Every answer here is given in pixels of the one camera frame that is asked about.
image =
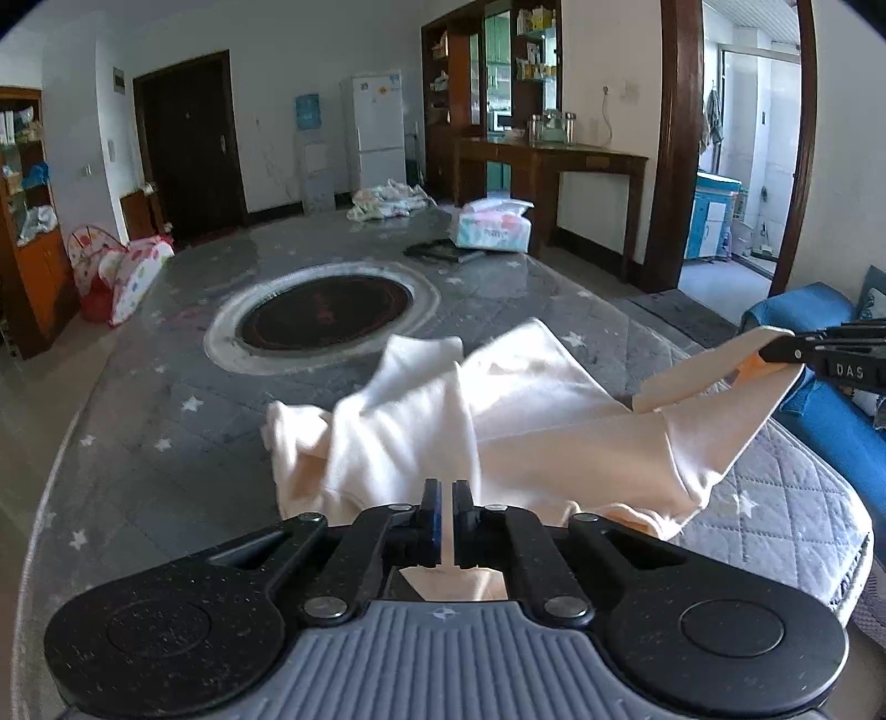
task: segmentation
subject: dark brown door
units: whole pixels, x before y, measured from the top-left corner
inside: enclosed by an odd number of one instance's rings
[[[201,59],[139,81],[150,179],[185,243],[244,221],[226,62]]]

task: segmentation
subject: white refrigerator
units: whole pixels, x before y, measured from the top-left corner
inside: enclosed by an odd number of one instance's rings
[[[351,190],[406,182],[403,89],[399,72],[358,75],[342,83]]]

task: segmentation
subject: gray bedspread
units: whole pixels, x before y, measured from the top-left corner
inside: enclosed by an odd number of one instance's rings
[[[73,595],[278,519],[259,434],[268,400],[331,408],[375,370],[377,354],[286,376],[225,372],[206,357],[202,339],[232,293],[311,265],[372,256],[408,262],[439,289],[439,309],[420,337],[458,335],[470,352],[538,317],[572,338],[566,347],[616,397],[683,357],[527,257],[461,267],[404,260],[404,247],[443,237],[447,224],[435,210],[360,226],[338,213],[296,218],[187,250],[167,265],[120,330],[44,495],[19,596],[14,717],[43,720],[61,710],[43,662],[43,631]],[[847,482],[774,422],[675,542],[795,585],[843,623],[873,546],[870,519]]]

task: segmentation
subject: towel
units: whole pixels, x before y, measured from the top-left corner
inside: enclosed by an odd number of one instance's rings
[[[723,142],[723,117],[720,114],[719,94],[711,90],[708,95],[708,103],[704,109],[708,118],[708,127],[711,129],[711,143],[719,145]]]
[[[521,506],[557,526],[598,513],[666,540],[707,506],[799,377],[802,365],[757,355],[785,333],[759,327],[674,365],[641,385],[633,410],[539,320],[466,359],[458,338],[394,335],[369,384],[333,412],[269,405],[280,512],[346,524],[375,505],[417,503],[425,478],[466,479],[478,505]],[[454,567],[450,495],[442,565],[404,575],[425,599],[506,597],[499,575]]]

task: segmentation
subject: door frame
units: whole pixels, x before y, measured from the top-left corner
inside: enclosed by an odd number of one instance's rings
[[[672,290],[680,282],[692,205],[696,192],[698,138],[703,103],[704,28],[702,0],[661,0],[662,112],[658,166],[649,240],[641,288],[647,293]],[[797,0],[800,24],[800,138],[794,187],[769,296],[783,293],[797,255],[809,199],[815,124],[818,109],[818,66],[812,0]]]
[[[231,92],[230,83],[230,51],[223,50],[214,52],[209,55],[202,55],[199,58],[184,60],[184,62],[162,67],[151,73],[139,75],[132,80],[132,96],[133,104],[136,109],[136,130],[138,133],[138,151],[142,157],[142,169],[144,170],[144,180],[147,183],[154,182],[153,169],[151,167],[151,155],[148,153],[148,138],[144,126],[144,84],[150,80],[154,80],[162,75],[175,73],[180,70],[188,69],[197,65],[210,63],[218,63],[221,65],[221,89],[225,98],[225,117],[228,121],[230,137],[228,138],[229,149],[232,154],[231,162],[236,170],[237,182],[237,209],[240,215],[240,224],[247,225],[248,213],[246,211],[246,195],[243,189],[243,173],[240,170],[240,151],[237,145],[237,124],[234,120],[234,97]],[[163,190],[160,188],[160,201],[163,200]]]

